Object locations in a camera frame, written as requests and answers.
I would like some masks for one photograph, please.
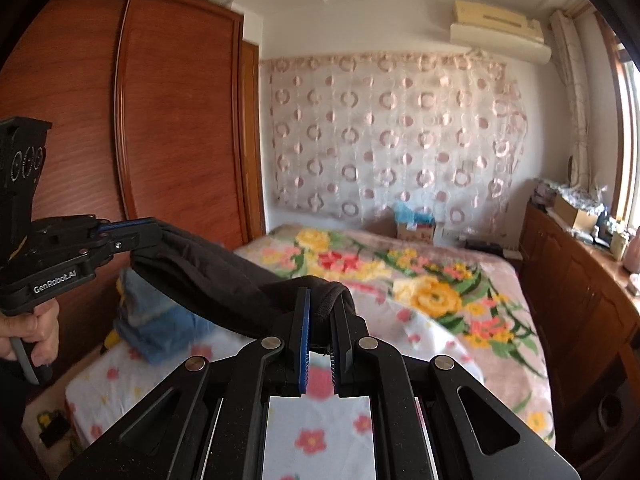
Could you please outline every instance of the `metal rivet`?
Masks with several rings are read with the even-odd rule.
[[[276,336],[270,335],[262,340],[262,346],[267,350],[275,350],[280,346],[280,340]]]
[[[365,350],[373,350],[375,348],[378,348],[378,342],[376,339],[373,339],[372,337],[363,337],[358,341],[358,345],[360,345],[360,348],[364,348]]]
[[[440,370],[451,370],[456,362],[448,355],[439,355],[433,360],[433,364]]]
[[[204,368],[205,364],[206,363],[204,362],[203,357],[195,355],[187,359],[187,362],[185,362],[184,367],[187,368],[187,370],[190,372],[199,372]]]

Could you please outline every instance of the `air conditioner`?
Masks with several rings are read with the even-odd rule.
[[[545,64],[551,48],[538,20],[500,7],[457,0],[451,43],[479,47],[496,54]]]

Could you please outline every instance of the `bed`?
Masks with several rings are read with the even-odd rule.
[[[281,226],[236,252],[283,278],[314,274],[345,283],[372,335],[422,359],[450,354],[554,444],[542,349],[507,262],[366,232],[297,225]],[[189,355],[217,360],[248,341],[219,328],[161,365],[144,362],[125,342],[117,344],[66,388],[82,445],[100,437]],[[308,394],[271,401],[264,464],[266,479],[305,478],[309,472],[316,479],[374,478],[368,400],[335,397],[328,358],[316,354]]]

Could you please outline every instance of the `black cloth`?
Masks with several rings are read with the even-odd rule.
[[[295,307],[300,286],[311,289],[310,344],[329,343],[336,301],[355,313],[349,289],[314,276],[283,280],[225,248],[159,222],[161,244],[131,252],[131,266],[176,303],[233,332],[260,338]]]
[[[0,359],[0,479],[39,480],[15,445],[30,385],[20,365]]]

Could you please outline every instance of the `blue folded cloth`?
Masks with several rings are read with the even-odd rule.
[[[113,327],[151,364],[172,357],[216,327],[175,303],[132,269],[120,271],[120,286],[123,301]]]

